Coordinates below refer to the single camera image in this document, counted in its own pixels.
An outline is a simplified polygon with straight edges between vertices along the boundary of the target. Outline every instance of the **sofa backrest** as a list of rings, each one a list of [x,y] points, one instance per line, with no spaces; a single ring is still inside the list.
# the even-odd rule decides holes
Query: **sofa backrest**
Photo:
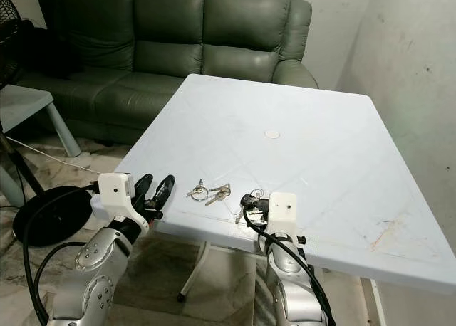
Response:
[[[86,65],[177,77],[270,82],[279,61],[302,59],[311,20],[303,0],[56,1],[45,17]]]

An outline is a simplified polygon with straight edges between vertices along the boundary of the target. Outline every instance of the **fan stand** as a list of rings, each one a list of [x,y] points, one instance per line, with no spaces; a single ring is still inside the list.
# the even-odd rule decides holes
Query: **fan stand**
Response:
[[[69,194],[62,199],[55,198],[76,190],[76,186],[61,186],[44,190],[26,165],[24,158],[10,144],[3,133],[0,122],[0,144],[11,161],[17,166],[24,179],[35,192],[35,197],[19,209],[13,221],[15,237],[22,241],[24,229],[31,216],[47,205],[31,224],[28,233],[28,244],[34,247],[49,246],[60,243],[80,230],[92,214],[91,195],[83,190]]]

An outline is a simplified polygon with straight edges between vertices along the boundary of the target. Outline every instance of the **table surface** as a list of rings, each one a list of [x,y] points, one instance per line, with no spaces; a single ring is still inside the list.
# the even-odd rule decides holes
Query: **table surface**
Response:
[[[0,121],[8,132],[53,102],[51,93],[22,86],[7,85],[0,91]]]
[[[189,75],[116,171],[153,174],[151,195],[175,175],[158,231],[255,251],[241,197],[291,192],[309,263],[456,291],[455,256],[367,96]],[[200,178],[232,194],[187,198]]]

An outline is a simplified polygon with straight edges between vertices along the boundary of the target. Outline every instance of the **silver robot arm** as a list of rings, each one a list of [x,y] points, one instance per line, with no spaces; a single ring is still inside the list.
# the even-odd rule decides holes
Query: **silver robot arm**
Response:
[[[305,238],[296,235],[296,195],[274,192],[269,199],[260,199],[247,194],[241,205],[249,221],[249,214],[261,216],[250,223],[272,235],[306,264],[302,248]],[[266,284],[273,296],[277,326],[328,326],[327,315],[303,267],[261,235],[259,246],[268,261]]]
[[[48,326],[105,324],[133,243],[147,233],[153,219],[161,218],[160,210],[170,195],[174,177],[165,178],[154,197],[145,201],[151,182],[149,174],[135,186],[127,174],[100,175],[100,197],[111,222],[79,251],[75,268],[56,294]]]

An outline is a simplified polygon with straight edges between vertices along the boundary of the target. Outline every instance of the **fan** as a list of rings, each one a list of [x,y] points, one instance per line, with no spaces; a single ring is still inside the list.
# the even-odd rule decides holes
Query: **fan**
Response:
[[[21,52],[21,18],[11,0],[0,0],[0,100],[1,89],[11,83],[19,71]],[[37,216],[28,234],[31,246],[48,246],[73,235],[83,227],[92,213],[90,194],[79,190],[65,198],[56,199],[77,187],[61,186],[45,191],[26,165],[24,158],[9,144],[0,121],[0,144],[24,176],[36,196],[19,209],[13,222],[14,235],[20,241],[32,214],[46,207]]]

